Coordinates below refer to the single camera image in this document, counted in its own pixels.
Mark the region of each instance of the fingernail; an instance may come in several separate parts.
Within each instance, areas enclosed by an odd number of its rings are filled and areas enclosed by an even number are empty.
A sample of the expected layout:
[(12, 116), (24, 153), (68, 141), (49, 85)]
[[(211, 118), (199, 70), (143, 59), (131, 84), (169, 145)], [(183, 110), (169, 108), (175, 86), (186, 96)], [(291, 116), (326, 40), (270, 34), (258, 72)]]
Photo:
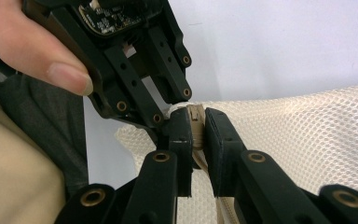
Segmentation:
[(48, 80), (77, 95), (90, 95), (92, 81), (87, 73), (66, 63), (53, 63), (48, 69)]

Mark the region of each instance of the gray fabric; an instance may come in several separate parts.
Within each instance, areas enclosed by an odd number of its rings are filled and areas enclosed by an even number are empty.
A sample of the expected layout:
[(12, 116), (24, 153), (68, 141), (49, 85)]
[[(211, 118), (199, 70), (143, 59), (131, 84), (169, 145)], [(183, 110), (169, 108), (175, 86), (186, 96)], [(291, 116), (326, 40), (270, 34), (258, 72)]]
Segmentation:
[(62, 170), (68, 196), (88, 184), (82, 97), (16, 75), (0, 82), (0, 105)]

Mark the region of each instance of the white wall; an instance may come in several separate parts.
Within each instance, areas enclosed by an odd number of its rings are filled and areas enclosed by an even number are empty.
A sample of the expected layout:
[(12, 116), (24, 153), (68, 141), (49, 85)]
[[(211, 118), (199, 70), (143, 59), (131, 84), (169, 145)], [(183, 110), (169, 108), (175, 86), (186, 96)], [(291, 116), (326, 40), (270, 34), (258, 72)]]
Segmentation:
[[(358, 1), (171, 0), (193, 59), (193, 101), (294, 96), (358, 85)], [(119, 123), (86, 102), (91, 182), (119, 187), (134, 170)]]

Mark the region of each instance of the mesh net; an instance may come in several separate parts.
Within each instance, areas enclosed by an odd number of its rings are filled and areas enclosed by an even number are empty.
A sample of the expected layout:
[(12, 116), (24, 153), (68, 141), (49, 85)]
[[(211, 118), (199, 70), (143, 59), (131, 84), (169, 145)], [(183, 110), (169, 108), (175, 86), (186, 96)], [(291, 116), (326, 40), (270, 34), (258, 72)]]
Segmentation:
[[(358, 190), (358, 87), (276, 100), (201, 104), (225, 112), (246, 147), (267, 152), (301, 188), (315, 194), (329, 184)], [(144, 131), (131, 126), (120, 129), (117, 139), (132, 152), (138, 169), (155, 148)], [(210, 182), (194, 177), (193, 185), (201, 189), (195, 190), (202, 191), (201, 196), (186, 200), (193, 201), (190, 205), (179, 202), (178, 223), (213, 223)], [(202, 212), (192, 217), (194, 209)], [(212, 214), (204, 216), (207, 210)]]

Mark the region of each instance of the human hand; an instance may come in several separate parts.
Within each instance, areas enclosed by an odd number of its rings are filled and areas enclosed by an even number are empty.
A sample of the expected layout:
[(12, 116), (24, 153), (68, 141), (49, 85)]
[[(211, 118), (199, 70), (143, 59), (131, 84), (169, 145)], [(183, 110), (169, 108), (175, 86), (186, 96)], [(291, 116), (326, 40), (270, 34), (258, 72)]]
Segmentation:
[(85, 65), (54, 35), (28, 19), (21, 0), (0, 0), (0, 58), (14, 69), (77, 95), (92, 93)]

